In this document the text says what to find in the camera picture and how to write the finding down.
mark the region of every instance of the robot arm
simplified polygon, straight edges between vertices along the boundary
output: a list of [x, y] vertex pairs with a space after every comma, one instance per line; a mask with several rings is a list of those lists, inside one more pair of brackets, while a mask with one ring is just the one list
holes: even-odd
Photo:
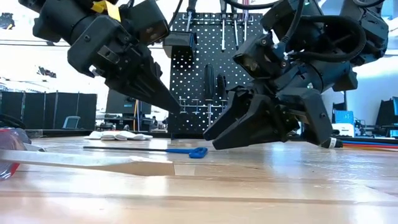
[[19, 0], [38, 12], [33, 35], [70, 44], [68, 62], [78, 72], [106, 79], [111, 89], [154, 106], [179, 111], [175, 98], [160, 80], [159, 65], [148, 45], [170, 29], [155, 0], [136, 6], [114, 6], [118, 0]]
[[[248, 38], [233, 57], [254, 80], [229, 91], [228, 109], [205, 139], [214, 139], [216, 149], [285, 142], [299, 121], [305, 141], [319, 145], [329, 139], [332, 127], [321, 93], [356, 89], [353, 67], [384, 56], [388, 25], [381, 18], [382, 2], [345, 0], [340, 16], [324, 16], [315, 0], [272, 4], [261, 21], [267, 34]], [[279, 43], [272, 41], [272, 31]]]

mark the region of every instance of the black pegboard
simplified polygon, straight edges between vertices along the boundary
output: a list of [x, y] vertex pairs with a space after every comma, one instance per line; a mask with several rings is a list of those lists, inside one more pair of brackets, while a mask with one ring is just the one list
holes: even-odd
[[[242, 44], [244, 38], [244, 24], [241, 22], [242, 14], [239, 15], [238, 40]], [[248, 36], [258, 35], [263, 32], [259, 21], [262, 14], [251, 14], [248, 23]], [[187, 26], [186, 14], [179, 13], [173, 26], [174, 31], [185, 31]], [[215, 77], [219, 73], [226, 76], [227, 88], [236, 85], [247, 85], [252, 78], [236, 63], [232, 57], [235, 54], [234, 23], [231, 15], [225, 24], [225, 48], [221, 51], [222, 23], [220, 14], [198, 13], [190, 32], [196, 32], [198, 37], [195, 58], [191, 56], [172, 52], [172, 63], [170, 69], [170, 91], [173, 96], [186, 99], [186, 105], [195, 106], [194, 99], [199, 99], [199, 113], [195, 107], [186, 107], [186, 113], [170, 113], [168, 131], [172, 134], [201, 134], [208, 127], [207, 102], [204, 99], [204, 68], [211, 63], [214, 67]], [[215, 91], [211, 112], [211, 122], [213, 122], [222, 112], [221, 98]]]

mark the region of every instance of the white cloth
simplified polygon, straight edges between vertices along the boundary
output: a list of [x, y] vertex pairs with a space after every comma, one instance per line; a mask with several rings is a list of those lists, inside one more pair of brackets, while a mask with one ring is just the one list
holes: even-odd
[[144, 141], [150, 140], [153, 136], [149, 136], [146, 134], [134, 134], [129, 131], [93, 131], [89, 136], [85, 136], [85, 139], [90, 140], [102, 140], [102, 141], [127, 141], [127, 140], [136, 140], [136, 141]]

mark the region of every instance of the wooden tabletop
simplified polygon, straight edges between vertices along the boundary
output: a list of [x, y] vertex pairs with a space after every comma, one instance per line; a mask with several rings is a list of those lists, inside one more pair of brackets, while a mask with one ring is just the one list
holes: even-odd
[[[176, 176], [20, 166], [0, 182], [1, 223], [398, 223], [398, 153], [273, 143], [216, 151], [197, 140], [34, 141], [50, 152], [142, 156]], [[83, 150], [85, 145], [210, 148], [184, 154]]]

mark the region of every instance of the chair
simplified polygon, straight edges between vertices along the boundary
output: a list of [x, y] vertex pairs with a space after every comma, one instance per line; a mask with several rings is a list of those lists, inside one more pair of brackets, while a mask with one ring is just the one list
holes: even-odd
[[79, 123], [79, 116], [67, 116], [65, 122], [63, 123], [62, 129], [77, 129], [77, 124]]

